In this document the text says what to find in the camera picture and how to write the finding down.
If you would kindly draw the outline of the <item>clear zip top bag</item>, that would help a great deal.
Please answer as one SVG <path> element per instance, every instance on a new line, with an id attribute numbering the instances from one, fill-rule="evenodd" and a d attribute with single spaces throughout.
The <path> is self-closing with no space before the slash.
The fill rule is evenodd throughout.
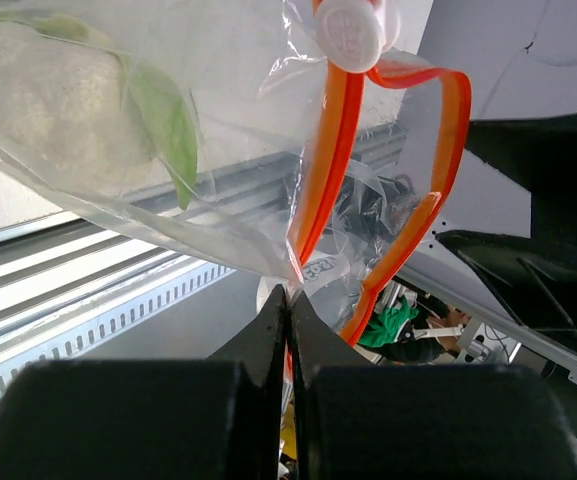
<path id="1" fill-rule="evenodd" d="M 392 1 L 0 1 L 0 11 L 79 19 L 122 52 L 168 75 L 189 109 L 197 180 L 181 208 L 170 180 L 124 195 L 71 188 L 34 168 L 0 135 L 0 172 L 99 226 L 170 250 L 305 284 L 332 227 L 350 240 L 333 327 L 363 340 L 377 299 L 412 255 L 455 183 L 471 85 L 396 46 Z M 396 123 L 406 139 L 382 171 L 351 156 L 361 132 Z M 287 208 L 260 224 L 235 217 L 216 174 L 278 153 L 295 155 Z"/>

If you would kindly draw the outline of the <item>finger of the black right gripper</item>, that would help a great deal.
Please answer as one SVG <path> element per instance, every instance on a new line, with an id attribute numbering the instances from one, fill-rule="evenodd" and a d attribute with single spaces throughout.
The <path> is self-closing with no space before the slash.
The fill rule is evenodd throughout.
<path id="1" fill-rule="evenodd" d="M 577 331 L 577 245 L 450 230 L 436 241 L 463 261 L 518 324 Z"/>
<path id="2" fill-rule="evenodd" d="M 577 113 L 472 120 L 466 150 L 531 193 L 531 236 L 577 240 Z"/>

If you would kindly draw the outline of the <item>white green cauliflower toy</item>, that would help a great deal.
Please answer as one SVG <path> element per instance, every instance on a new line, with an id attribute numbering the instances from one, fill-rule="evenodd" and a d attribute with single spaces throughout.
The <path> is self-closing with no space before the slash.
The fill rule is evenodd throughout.
<path id="1" fill-rule="evenodd" d="M 193 121 L 176 83 L 77 18 L 0 11 L 0 135 L 69 187 L 121 196 L 197 180 Z"/>

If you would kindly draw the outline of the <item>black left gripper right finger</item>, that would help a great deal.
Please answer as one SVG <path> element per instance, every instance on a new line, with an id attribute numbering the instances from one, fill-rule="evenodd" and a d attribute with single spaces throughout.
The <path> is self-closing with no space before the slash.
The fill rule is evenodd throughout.
<path id="1" fill-rule="evenodd" d="M 577 479 L 577 439 L 516 366 L 377 366 L 290 308 L 302 479 Z"/>

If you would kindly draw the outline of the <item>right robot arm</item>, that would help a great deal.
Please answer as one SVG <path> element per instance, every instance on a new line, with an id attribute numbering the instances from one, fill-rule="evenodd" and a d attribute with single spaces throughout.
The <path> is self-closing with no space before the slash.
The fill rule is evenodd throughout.
<path id="1" fill-rule="evenodd" d="M 474 120 L 466 146 L 401 274 L 577 378 L 577 113 Z"/>

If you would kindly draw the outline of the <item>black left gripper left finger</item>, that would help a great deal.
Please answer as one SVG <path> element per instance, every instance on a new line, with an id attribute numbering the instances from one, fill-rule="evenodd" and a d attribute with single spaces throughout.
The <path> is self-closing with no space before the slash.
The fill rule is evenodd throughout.
<path id="1" fill-rule="evenodd" d="M 55 360 L 0 400 L 0 479 L 274 479 L 286 295 L 204 360 Z"/>

